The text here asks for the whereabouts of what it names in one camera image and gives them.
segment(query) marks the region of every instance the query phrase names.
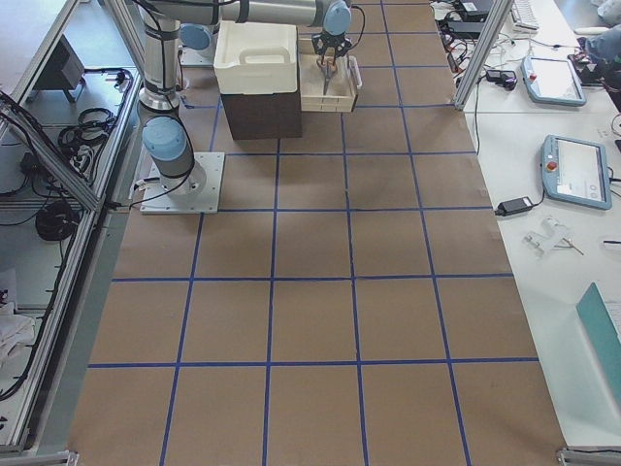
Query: screen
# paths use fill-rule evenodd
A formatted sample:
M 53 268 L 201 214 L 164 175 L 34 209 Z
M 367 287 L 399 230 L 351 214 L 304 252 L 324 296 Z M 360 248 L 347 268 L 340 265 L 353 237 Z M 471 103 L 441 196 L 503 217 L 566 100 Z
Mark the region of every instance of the screen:
M 604 201 L 600 151 L 595 146 L 559 139 L 559 194 Z
M 537 75 L 539 96 L 565 100 L 580 99 L 569 62 L 531 58 L 531 64 Z

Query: green folder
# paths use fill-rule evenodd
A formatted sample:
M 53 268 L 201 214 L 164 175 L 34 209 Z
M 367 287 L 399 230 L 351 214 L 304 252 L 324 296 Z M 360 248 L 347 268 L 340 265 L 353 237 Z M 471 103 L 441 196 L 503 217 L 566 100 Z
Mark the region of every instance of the green folder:
M 612 394 L 621 406 L 621 336 L 594 283 L 582 296 L 577 310 L 602 364 Z

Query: white plastic bin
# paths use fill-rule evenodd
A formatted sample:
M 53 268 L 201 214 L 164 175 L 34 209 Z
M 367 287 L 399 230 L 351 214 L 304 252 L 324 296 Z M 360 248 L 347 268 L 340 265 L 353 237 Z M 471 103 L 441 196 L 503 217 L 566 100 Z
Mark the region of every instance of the white plastic bin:
M 362 87 L 358 62 L 354 56 L 337 58 L 337 74 L 330 80 L 328 91 L 323 94 L 325 82 L 317 66 L 310 39 L 300 39 L 300 94 L 302 112 L 353 112 Z
M 213 63 L 220 93 L 295 92 L 296 42 L 295 26 L 222 21 Z

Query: metal bracket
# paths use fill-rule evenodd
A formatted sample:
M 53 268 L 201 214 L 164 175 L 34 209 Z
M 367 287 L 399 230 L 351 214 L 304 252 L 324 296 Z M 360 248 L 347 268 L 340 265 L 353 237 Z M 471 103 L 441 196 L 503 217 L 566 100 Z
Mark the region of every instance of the metal bracket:
M 143 214 L 199 214 L 201 212 L 215 214 L 217 212 L 224 171 L 224 152 L 195 152 L 194 158 L 207 174 L 207 182 L 200 192 L 169 196 L 161 184 L 154 183 L 145 190 L 145 199 L 164 195 L 142 203 L 140 210 Z M 151 167 L 149 176 L 159 177 L 155 164 Z
M 617 449 L 560 449 L 556 456 L 562 466 L 621 466 L 621 450 Z
M 39 456 L 16 456 L 0 459 L 0 466 L 78 466 L 80 456 L 74 451 L 61 451 Z

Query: black box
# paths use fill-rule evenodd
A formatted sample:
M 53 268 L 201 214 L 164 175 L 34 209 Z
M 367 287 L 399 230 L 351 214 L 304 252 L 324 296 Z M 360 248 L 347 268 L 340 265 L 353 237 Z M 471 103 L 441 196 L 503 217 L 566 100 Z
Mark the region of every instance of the black box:
M 489 16 L 494 0 L 457 0 L 455 11 L 462 21 L 483 22 Z
M 236 141 L 302 136 L 299 86 L 295 92 L 279 94 L 222 94 L 222 105 Z
M 34 90 L 75 89 L 83 74 L 84 65 L 63 35 L 49 56 L 46 66 L 34 85 Z

